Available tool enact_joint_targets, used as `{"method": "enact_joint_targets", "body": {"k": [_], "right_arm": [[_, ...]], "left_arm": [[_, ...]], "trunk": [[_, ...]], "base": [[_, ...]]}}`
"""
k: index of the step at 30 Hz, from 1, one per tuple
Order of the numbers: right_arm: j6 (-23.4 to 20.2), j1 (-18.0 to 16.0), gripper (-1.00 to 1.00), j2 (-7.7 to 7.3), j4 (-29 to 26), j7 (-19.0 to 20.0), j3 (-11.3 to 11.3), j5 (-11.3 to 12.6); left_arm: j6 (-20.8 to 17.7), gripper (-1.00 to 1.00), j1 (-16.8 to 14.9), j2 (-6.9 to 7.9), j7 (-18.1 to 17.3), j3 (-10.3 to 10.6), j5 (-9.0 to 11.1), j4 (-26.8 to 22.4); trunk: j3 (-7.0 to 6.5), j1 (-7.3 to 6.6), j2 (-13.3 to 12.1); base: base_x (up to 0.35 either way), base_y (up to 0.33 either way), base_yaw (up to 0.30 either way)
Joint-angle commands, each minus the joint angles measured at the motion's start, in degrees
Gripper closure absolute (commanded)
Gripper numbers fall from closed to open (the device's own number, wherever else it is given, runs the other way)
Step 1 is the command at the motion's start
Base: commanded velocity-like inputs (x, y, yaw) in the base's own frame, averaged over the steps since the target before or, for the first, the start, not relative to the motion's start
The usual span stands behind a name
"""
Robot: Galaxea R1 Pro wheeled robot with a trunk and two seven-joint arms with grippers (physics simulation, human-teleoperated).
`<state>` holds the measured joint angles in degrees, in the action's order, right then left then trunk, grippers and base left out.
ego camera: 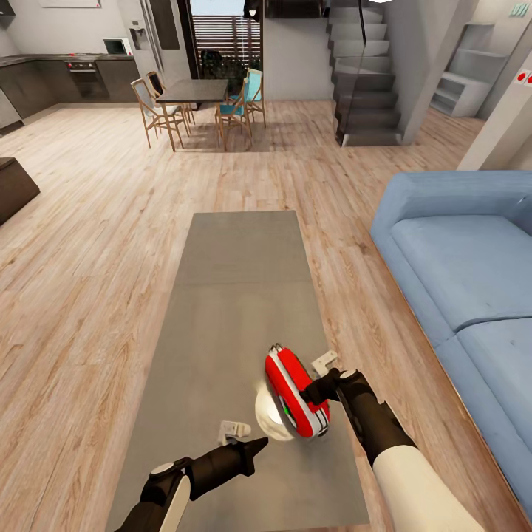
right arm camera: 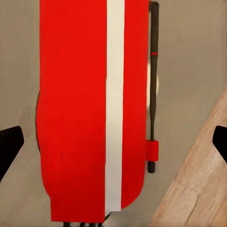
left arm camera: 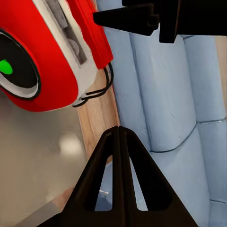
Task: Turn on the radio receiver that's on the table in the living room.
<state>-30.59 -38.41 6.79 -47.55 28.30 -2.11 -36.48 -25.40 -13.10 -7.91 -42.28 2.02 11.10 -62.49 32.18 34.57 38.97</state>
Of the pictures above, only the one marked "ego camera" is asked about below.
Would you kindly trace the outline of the radio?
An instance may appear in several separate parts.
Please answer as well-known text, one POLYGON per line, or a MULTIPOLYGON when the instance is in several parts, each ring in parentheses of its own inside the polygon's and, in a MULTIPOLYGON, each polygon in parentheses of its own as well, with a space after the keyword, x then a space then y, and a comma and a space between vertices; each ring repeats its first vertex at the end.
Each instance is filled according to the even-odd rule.
POLYGON ((313 379, 298 357, 290 349, 274 345, 265 361, 265 371, 296 431, 306 438, 316 434, 323 437, 330 418, 329 400, 316 406, 312 401, 306 403, 300 396, 299 392, 313 379))

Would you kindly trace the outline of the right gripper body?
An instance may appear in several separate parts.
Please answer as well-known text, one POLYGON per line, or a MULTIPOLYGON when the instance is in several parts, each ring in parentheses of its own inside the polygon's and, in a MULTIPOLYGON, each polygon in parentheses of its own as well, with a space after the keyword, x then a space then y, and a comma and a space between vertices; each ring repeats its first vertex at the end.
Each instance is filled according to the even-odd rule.
POLYGON ((330 383, 330 378, 334 375, 340 374, 337 368, 331 367, 329 369, 329 374, 325 375, 323 378, 319 378, 310 385, 306 387, 308 395, 311 397, 311 401, 318 406, 323 403, 325 400, 332 400, 330 396, 330 389, 328 389, 328 384, 330 383))

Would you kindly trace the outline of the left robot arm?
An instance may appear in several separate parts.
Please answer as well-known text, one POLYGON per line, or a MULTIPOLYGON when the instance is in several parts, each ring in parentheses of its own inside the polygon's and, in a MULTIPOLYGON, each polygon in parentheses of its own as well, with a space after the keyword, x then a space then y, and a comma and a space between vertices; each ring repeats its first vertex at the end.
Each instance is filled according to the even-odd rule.
POLYGON ((183 457, 158 466, 150 472, 140 503, 115 532, 177 532, 188 499, 197 500, 239 474, 250 477, 255 473, 253 458, 269 440, 243 443, 236 439, 250 434, 248 424, 223 420, 217 449, 197 459, 183 457))

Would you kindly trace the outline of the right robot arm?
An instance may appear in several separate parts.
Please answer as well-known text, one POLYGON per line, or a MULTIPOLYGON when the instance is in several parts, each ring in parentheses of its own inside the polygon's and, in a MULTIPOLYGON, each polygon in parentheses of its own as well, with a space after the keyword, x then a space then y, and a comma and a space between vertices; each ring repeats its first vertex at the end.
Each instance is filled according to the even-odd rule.
POLYGON ((341 401, 366 451, 394 532, 485 532, 420 453, 387 401, 378 403, 364 375, 331 367, 335 351, 312 363, 317 380, 300 391, 306 403, 341 401))

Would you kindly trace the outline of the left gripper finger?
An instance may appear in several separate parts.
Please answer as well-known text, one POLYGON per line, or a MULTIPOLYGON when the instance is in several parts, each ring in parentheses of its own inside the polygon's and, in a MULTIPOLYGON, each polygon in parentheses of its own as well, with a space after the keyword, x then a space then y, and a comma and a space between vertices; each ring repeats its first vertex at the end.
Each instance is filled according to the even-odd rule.
POLYGON ((259 438, 258 440, 250 441, 253 457, 255 457, 268 443, 269 443, 268 437, 259 438))

